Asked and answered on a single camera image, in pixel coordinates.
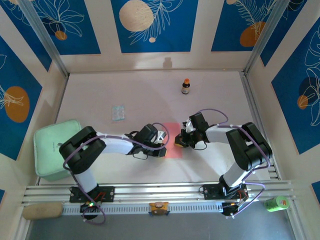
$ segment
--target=white wall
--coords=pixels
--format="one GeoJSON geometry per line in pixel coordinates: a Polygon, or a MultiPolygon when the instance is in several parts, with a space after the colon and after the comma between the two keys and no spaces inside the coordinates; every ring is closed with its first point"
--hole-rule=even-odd
{"type": "Polygon", "coordinates": [[[211,52],[224,1],[198,1],[191,52],[122,54],[111,1],[85,0],[101,54],[64,55],[62,60],[70,73],[163,69],[166,58],[174,69],[243,69],[251,51],[211,52]]]}
{"type": "Polygon", "coordinates": [[[54,122],[64,90],[65,79],[54,64],[51,65],[49,72],[43,68],[34,52],[1,7],[0,22],[1,37],[42,85],[42,92],[18,159],[15,161],[0,154],[0,189],[5,190],[0,209],[0,238],[5,240],[9,239],[12,232],[16,230],[17,226],[14,219],[18,214],[18,207],[21,205],[26,186],[35,183],[34,132],[54,122]]]}
{"type": "Polygon", "coordinates": [[[308,0],[266,67],[259,59],[249,74],[262,122],[282,177],[295,183],[300,214],[311,239],[320,236],[320,206],[311,183],[320,180],[320,145],[299,155],[271,81],[320,17],[320,1],[308,0]]]}

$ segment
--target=white tabletop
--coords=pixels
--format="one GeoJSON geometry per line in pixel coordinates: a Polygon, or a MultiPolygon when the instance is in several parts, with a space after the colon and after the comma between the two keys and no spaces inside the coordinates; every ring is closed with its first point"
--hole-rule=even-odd
{"type": "MultiPolygon", "coordinates": [[[[229,123],[252,122],[247,98],[237,71],[171,70],[71,74],[57,122],[77,119],[82,127],[122,135],[154,122],[182,123],[198,110],[215,108],[229,123]],[[181,93],[185,78],[190,92],[181,93]],[[112,120],[112,108],[124,106],[125,119],[112,120]]],[[[209,125],[224,120],[216,112],[203,113],[209,125]]],[[[91,166],[98,183],[176,183],[218,181],[234,163],[230,146],[210,143],[204,151],[184,148],[182,158],[147,160],[121,154],[101,154],[91,166]]],[[[251,180],[269,180],[263,169],[251,180]]],[[[69,184],[69,177],[40,184],[69,184]]]]}

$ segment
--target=leaf line drawing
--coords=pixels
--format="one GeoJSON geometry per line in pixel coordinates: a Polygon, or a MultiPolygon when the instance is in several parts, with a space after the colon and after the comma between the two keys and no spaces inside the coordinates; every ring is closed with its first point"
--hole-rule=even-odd
{"type": "Polygon", "coordinates": [[[129,31],[130,45],[142,40],[154,43],[157,37],[170,26],[170,14],[181,6],[183,0],[130,0],[126,2],[119,17],[122,25],[129,31]]]}
{"type": "MultiPolygon", "coordinates": [[[[6,63],[6,59],[7,56],[0,54],[0,70],[3,68],[3,66],[6,63]]],[[[14,97],[10,94],[8,94],[0,85],[0,110],[7,105],[8,107],[10,106],[10,104],[17,104],[20,106],[23,106],[24,103],[22,102],[23,100],[23,96],[22,97],[14,97]]]]}
{"type": "Polygon", "coordinates": [[[284,13],[282,14],[282,16],[288,20],[288,15],[289,15],[289,12],[293,11],[293,12],[296,12],[296,11],[299,11],[300,8],[304,5],[303,3],[305,2],[306,0],[291,0],[288,4],[288,7],[286,8],[286,10],[284,11],[284,13]]]}
{"type": "MultiPolygon", "coordinates": [[[[17,4],[10,0],[1,1],[13,16],[30,25],[17,4]]],[[[85,19],[85,15],[70,10],[69,0],[33,0],[31,3],[50,35],[61,41],[67,39],[67,33],[82,37],[83,32],[78,24],[85,19]]]]}
{"type": "Polygon", "coordinates": [[[240,16],[245,19],[247,25],[254,29],[254,38],[257,40],[263,30],[263,21],[275,7],[277,0],[264,0],[261,7],[258,7],[256,0],[236,0],[234,3],[238,7],[240,16]]]}
{"type": "MultiPolygon", "coordinates": [[[[290,11],[298,11],[306,0],[291,0],[282,14],[288,20],[290,11]]],[[[257,5],[256,0],[226,0],[229,5],[235,5],[241,18],[243,18],[248,27],[242,32],[240,44],[243,47],[253,47],[272,10],[275,8],[277,0],[264,0],[261,6],[257,5]]]]}
{"type": "Polygon", "coordinates": [[[298,98],[297,104],[302,110],[311,107],[310,125],[315,127],[320,124],[320,26],[311,38],[304,65],[307,67],[308,87],[298,98]]]}

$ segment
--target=metal rail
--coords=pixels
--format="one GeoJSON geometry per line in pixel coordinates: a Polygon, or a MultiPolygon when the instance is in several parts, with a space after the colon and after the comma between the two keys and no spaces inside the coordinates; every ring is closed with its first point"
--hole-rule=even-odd
{"type": "MultiPolygon", "coordinates": [[[[290,181],[268,180],[262,181],[262,183],[265,184],[265,191],[259,198],[261,201],[265,201],[278,195],[286,196],[290,200],[294,200],[296,198],[293,185],[290,181]]],[[[172,204],[172,207],[175,205],[180,206],[181,204],[187,204],[184,206],[190,207],[193,205],[219,205],[222,203],[234,202],[234,200],[227,199],[205,200],[204,195],[199,192],[199,188],[204,184],[217,184],[217,182],[100,184],[100,186],[115,187],[114,202],[105,203],[102,206],[107,208],[111,206],[124,208],[129,206],[137,207],[138,205],[147,205],[153,202],[169,202],[172,204]]],[[[79,203],[69,202],[69,189],[72,186],[74,185],[62,184],[28,186],[22,199],[22,205],[27,206],[38,203],[62,202],[64,203],[65,209],[77,208],[80,205],[79,203]]],[[[249,201],[253,199],[260,190],[259,186],[247,185],[249,201]]],[[[118,214],[123,213],[123,211],[120,210],[115,212],[118,214]]]]}
{"type": "Polygon", "coordinates": [[[281,0],[276,1],[274,9],[270,13],[268,20],[266,21],[265,27],[263,28],[258,40],[256,41],[252,53],[248,62],[245,65],[244,72],[248,74],[252,69],[253,65],[256,63],[257,59],[260,57],[260,54],[264,50],[267,42],[269,41],[271,35],[273,34],[279,20],[282,17],[282,14],[288,7],[288,4],[291,0],[281,0]]]}
{"type": "Polygon", "coordinates": [[[48,31],[46,30],[32,3],[29,0],[17,0],[17,3],[33,31],[42,43],[43,47],[49,54],[50,58],[55,62],[60,72],[67,78],[69,75],[68,70],[66,69],[56,45],[49,36],[48,31]]]}

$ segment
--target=purple cable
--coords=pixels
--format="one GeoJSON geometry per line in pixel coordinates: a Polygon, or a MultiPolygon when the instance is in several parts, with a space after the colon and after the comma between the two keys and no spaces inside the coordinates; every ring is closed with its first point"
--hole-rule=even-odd
{"type": "Polygon", "coordinates": [[[208,110],[209,110],[209,111],[215,111],[215,112],[221,113],[223,116],[225,116],[225,121],[220,122],[220,123],[218,123],[218,124],[225,124],[225,123],[227,123],[227,122],[229,121],[228,116],[227,116],[224,112],[222,112],[222,111],[220,111],[220,110],[218,110],[218,109],[215,109],[215,108],[204,108],[204,109],[201,109],[200,111],[197,111],[196,114],[198,114],[198,113],[200,113],[200,112],[202,112],[202,111],[208,111],[208,110]]]}
{"type": "Polygon", "coordinates": [[[247,207],[249,207],[257,198],[260,197],[260,195],[263,193],[263,191],[265,190],[266,186],[262,183],[258,183],[258,182],[246,182],[245,184],[247,185],[257,185],[257,186],[261,186],[262,190],[247,204],[245,205],[241,210],[237,211],[235,214],[233,214],[232,216],[228,216],[227,218],[231,218],[231,217],[235,217],[236,215],[238,215],[239,213],[241,213],[243,210],[245,210],[247,207]]]}
{"type": "Polygon", "coordinates": [[[259,169],[267,169],[270,167],[270,161],[269,158],[267,157],[267,155],[264,153],[264,151],[261,149],[261,147],[256,143],[256,141],[249,135],[249,133],[247,133],[246,130],[244,130],[242,127],[236,126],[236,125],[218,125],[218,128],[232,128],[232,129],[239,129],[240,131],[242,131],[249,139],[250,141],[253,143],[253,145],[259,150],[259,152],[261,153],[261,155],[263,156],[263,158],[265,159],[267,165],[266,166],[260,166],[257,168],[254,168],[252,171],[250,171],[243,179],[242,181],[246,180],[253,171],[259,170],[259,169]]]}
{"type": "MultiPolygon", "coordinates": [[[[106,216],[106,213],[103,211],[103,209],[96,203],[95,200],[93,200],[86,192],[85,190],[82,188],[82,186],[80,185],[80,183],[78,182],[76,176],[73,174],[73,172],[71,171],[70,168],[68,168],[66,165],[67,163],[69,162],[69,160],[75,155],[77,154],[84,146],[86,146],[87,144],[91,143],[92,141],[94,140],[97,140],[97,139],[121,139],[121,140],[124,140],[124,141],[127,141],[127,142],[130,142],[130,143],[133,143],[133,144],[138,144],[146,149],[150,149],[150,150],[160,150],[160,149],[163,149],[169,142],[170,140],[170,134],[169,134],[169,131],[167,129],[167,127],[165,125],[163,125],[162,123],[159,123],[159,122],[155,122],[153,123],[152,125],[160,125],[162,126],[165,131],[166,131],[166,134],[168,136],[167,138],[167,141],[165,142],[164,145],[160,146],[160,147],[150,147],[150,146],[147,146],[147,145],[144,145],[140,142],[137,142],[137,141],[134,141],[134,140],[131,140],[129,138],[123,138],[121,136],[113,136],[113,135],[100,135],[100,136],[95,136],[93,138],[90,138],[89,140],[85,141],[83,144],[81,144],[76,150],[74,150],[64,161],[63,163],[63,168],[68,170],[71,174],[71,176],[73,177],[75,183],[77,184],[78,188],[80,189],[80,191],[91,201],[94,203],[94,205],[100,210],[100,212],[102,213],[103,215],[103,221],[102,222],[94,222],[94,221],[87,221],[86,219],[84,220],[85,223],[88,223],[88,224],[92,224],[92,225],[102,225],[106,222],[106,219],[107,219],[107,216],[106,216]]],[[[82,217],[85,218],[85,212],[86,211],[83,211],[82,213],[82,217]]]]}

